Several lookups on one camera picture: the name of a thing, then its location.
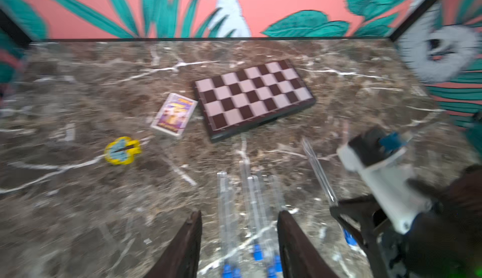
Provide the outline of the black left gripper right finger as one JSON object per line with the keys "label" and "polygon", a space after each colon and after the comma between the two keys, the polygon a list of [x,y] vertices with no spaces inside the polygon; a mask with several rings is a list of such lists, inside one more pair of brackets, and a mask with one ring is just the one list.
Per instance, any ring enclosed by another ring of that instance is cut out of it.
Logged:
{"label": "black left gripper right finger", "polygon": [[290,212],[279,212],[277,234],[284,278],[338,278]]}

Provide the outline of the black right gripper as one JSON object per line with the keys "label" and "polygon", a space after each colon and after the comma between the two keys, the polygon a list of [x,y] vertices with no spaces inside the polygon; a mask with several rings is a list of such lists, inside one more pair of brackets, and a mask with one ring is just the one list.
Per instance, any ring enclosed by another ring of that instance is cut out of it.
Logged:
{"label": "black right gripper", "polygon": [[373,195],[341,200],[330,207],[331,216],[365,253],[374,277],[413,277],[404,264],[403,236]]}

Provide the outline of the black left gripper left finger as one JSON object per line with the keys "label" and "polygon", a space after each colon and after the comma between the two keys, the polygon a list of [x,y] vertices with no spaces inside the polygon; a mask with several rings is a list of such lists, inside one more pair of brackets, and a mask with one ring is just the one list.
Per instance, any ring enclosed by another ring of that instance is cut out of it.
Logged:
{"label": "black left gripper left finger", "polygon": [[197,277],[202,240],[202,213],[194,211],[144,278]]}

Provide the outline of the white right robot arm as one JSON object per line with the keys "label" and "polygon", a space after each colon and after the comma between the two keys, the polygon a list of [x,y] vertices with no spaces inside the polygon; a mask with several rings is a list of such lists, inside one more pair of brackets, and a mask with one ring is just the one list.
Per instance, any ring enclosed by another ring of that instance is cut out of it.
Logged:
{"label": "white right robot arm", "polygon": [[337,202],[331,215],[375,277],[480,277],[481,166],[445,187],[424,182],[403,161],[418,133],[374,126],[342,144],[341,163],[370,194]]}

